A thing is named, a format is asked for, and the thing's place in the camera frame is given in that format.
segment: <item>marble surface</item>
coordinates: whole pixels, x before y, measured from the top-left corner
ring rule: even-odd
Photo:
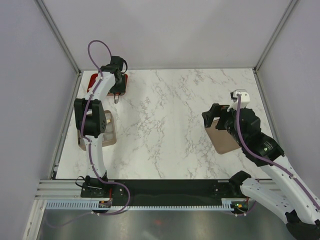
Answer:
[[[82,98],[90,76],[85,71],[78,91]],[[240,170],[255,178],[269,178],[240,149],[218,154],[205,129],[202,112],[213,103],[230,104],[230,92],[246,89],[261,128],[271,136],[251,69],[129,70],[127,93],[118,104],[103,101],[115,121],[117,143],[103,147],[110,179],[227,179]],[[77,142],[72,114],[57,179],[87,173],[86,152]]]

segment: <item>black bracket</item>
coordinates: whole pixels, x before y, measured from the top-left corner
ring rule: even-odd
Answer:
[[[77,98],[74,101],[74,115],[75,115],[75,126],[79,131],[81,130],[83,117],[85,114],[85,108],[88,100]],[[107,120],[100,100],[92,100],[89,103],[89,108],[92,110],[91,115],[87,115],[85,118],[83,135],[94,136],[97,138],[99,134],[102,134],[106,130]]]
[[[126,77],[122,71],[123,65],[128,68],[126,60],[119,56],[111,56],[109,64],[102,66],[102,72],[114,74],[115,85],[110,89],[109,93],[121,95],[126,92]]]
[[[108,181],[107,174],[102,177],[102,180]],[[86,176],[82,184],[82,198],[108,198],[111,185],[103,184],[97,178]]]

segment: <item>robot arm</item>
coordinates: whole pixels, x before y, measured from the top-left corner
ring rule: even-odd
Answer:
[[[286,197],[266,189],[243,171],[235,174],[229,181],[237,186],[242,194],[276,214],[296,239],[319,239],[319,199],[298,176],[277,142],[261,132],[260,119],[252,109],[246,108],[250,102],[249,94],[245,90],[236,90],[231,93],[231,99],[231,105],[214,103],[209,111],[203,112],[204,126],[209,128],[214,118],[219,118],[216,129],[227,130],[240,145],[245,156],[267,173]],[[241,114],[240,119],[236,118],[237,111]]]
[[[102,76],[101,73],[98,74],[91,90],[84,98],[77,98],[74,101],[76,128],[83,134],[87,159],[92,161],[92,163],[88,161],[87,168],[87,176],[91,178],[96,177],[92,164],[94,164],[99,177],[107,178],[102,154],[103,133],[106,130],[107,120],[102,100],[109,92],[114,95],[125,92],[125,76],[121,72],[124,62],[121,57],[112,56],[110,64],[100,68]]]

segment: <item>gray wall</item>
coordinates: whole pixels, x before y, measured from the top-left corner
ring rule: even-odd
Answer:
[[[320,1],[300,1],[259,77],[291,164],[320,197]]]
[[[76,74],[33,0],[0,8],[0,238],[22,238]]]
[[[290,0],[44,0],[82,70],[92,39],[131,69],[254,67]],[[92,45],[99,64],[107,50]]]

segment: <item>purple cable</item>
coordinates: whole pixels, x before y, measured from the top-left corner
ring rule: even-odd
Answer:
[[[93,65],[98,69],[98,71],[99,71],[99,73],[101,74],[101,77],[102,77],[102,71],[101,71],[100,67],[98,67],[98,65],[96,64],[96,62],[93,60],[93,58],[92,58],[92,56],[91,56],[91,53],[90,53],[90,46],[91,46],[91,44],[93,44],[93,43],[101,43],[101,44],[103,44],[103,45],[108,49],[109,54],[110,54],[110,57],[112,56],[112,54],[111,54],[111,51],[110,51],[110,48],[108,47],[108,45],[105,44],[105,43],[104,43],[103,41],[101,41],[101,40],[92,40],[92,41],[89,42],[89,44],[88,44],[88,55],[89,55],[89,58],[90,58],[91,62],[93,63]]]
[[[94,61],[94,60],[92,59],[92,57],[91,57],[90,45],[91,45],[92,43],[94,43],[94,42],[99,42],[99,43],[102,43],[103,45],[105,45],[106,48],[109,50],[110,56],[111,56],[111,52],[110,52],[109,47],[108,47],[103,41],[93,40],[93,41],[91,41],[91,42],[88,44],[88,55],[89,55],[89,58],[91,59],[93,65],[99,70],[101,77],[103,77],[103,73],[102,73],[101,69],[98,67],[98,65],[95,63],[95,61]],[[115,212],[100,213],[101,215],[110,216],[110,215],[120,214],[120,213],[123,212],[123,210],[124,210],[126,207],[128,207],[128,205],[129,205],[129,203],[130,203],[130,199],[131,199],[131,194],[130,194],[130,191],[129,191],[129,189],[127,188],[127,186],[125,186],[124,184],[119,183],[119,182],[108,182],[108,181],[104,181],[104,180],[101,179],[101,177],[99,176],[99,174],[98,174],[98,172],[97,172],[97,170],[96,170],[96,168],[95,168],[95,165],[94,165],[94,163],[93,163],[93,160],[92,160],[91,141],[90,141],[90,139],[89,139],[88,137],[84,136],[84,128],[85,128],[85,122],[86,122],[87,112],[88,112],[88,108],[89,108],[89,103],[90,103],[90,101],[91,101],[91,99],[92,99],[92,97],[93,97],[93,94],[95,94],[98,86],[100,85],[101,81],[102,81],[102,78],[100,78],[99,81],[98,81],[98,83],[95,85],[94,89],[92,90],[92,94],[90,95],[90,97],[89,97],[89,99],[88,99],[88,101],[87,101],[87,103],[86,103],[86,105],[85,105],[84,113],[83,113],[83,118],[82,118],[82,124],[81,124],[81,132],[80,132],[80,134],[81,134],[81,136],[82,136],[84,139],[86,139],[86,140],[89,142],[89,146],[88,146],[89,161],[90,161],[90,164],[91,164],[91,166],[92,166],[92,170],[93,170],[95,176],[97,177],[97,179],[98,179],[100,182],[102,182],[103,184],[119,185],[119,186],[123,187],[123,188],[127,191],[127,193],[128,193],[128,200],[127,200],[126,204],[125,204],[120,210],[117,210],[117,211],[115,211]]]
[[[252,152],[248,146],[246,145],[244,138],[242,137],[242,133],[241,133],[241,128],[240,128],[240,109],[241,109],[241,95],[237,94],[238,96],[238,104],[237,104],[237,111],[236,111],[236,130],[238,132],[238,136],[240,139],[240,142],[242,144],[242,146],[244,147],[244,149],[253,157],[264,161],[270,165],[274,165],[277,168],[281,169],[282,171],[284,171],[286,174],[288,174],[291,178],[293,178],[293,180],[299,185],[299,187],[304,191],[304,193],[308,196],[308,198],[311,200],[311,202],[314,204],[314,206],[320,210],[320,205],[317,203],[316,200],[314,200],[314,198],[311,196],[311,194],[308,192],[308,190],[306,189],[306,187],[299,181],[299,179],[295,178],[294,175],[285,167],[281,166],[280,164],[273,162],[267,158],[264,158],[262,156],[259,156],[257,154],[255,154],[254,152]]]

